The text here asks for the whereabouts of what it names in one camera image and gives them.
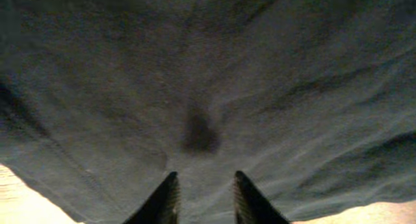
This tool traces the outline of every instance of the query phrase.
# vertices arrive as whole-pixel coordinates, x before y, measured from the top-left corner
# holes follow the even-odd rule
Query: floor
[[[0,165],[0,223],[74,223],[59,207],[26,187],[8,168]],[[416,201],[375,203],[326,218],[293,224],[416,224]]]

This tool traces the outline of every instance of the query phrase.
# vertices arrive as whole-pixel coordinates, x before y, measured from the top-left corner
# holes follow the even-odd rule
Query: dark stain
[[[218,134],[210,128],[207,116],[199,108],[191,108],[187,121],[184,149],[189,153],[215,153]]]
[[[29,126],[41,136],[49,133],[37,121],[23,101],[0,83],[0,115],[6,120],[6,128],[11,131],[23,131]]]

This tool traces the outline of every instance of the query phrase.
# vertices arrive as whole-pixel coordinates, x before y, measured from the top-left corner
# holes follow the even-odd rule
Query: gray fabric
[[[416,198],[416,0],[1,0],[1,163],[121,223],[170,171],[232,223],[243,170],[290,220]]]

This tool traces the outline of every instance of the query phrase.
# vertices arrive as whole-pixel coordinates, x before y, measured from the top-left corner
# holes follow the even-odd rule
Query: wooden floor
[[[26,187],[8,168],[0,165],[0,224],[70,224],[60,208]],[[376,203],[342,214],[294,224],[416,224],[416,201]]]

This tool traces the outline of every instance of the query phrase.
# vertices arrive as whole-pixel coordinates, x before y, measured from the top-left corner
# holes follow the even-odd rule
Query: gray cloth
[[[0,0],[1,163],[76,221],[170,171],[233,223],[243,170],[290,220],[416,199],[416,0]]]

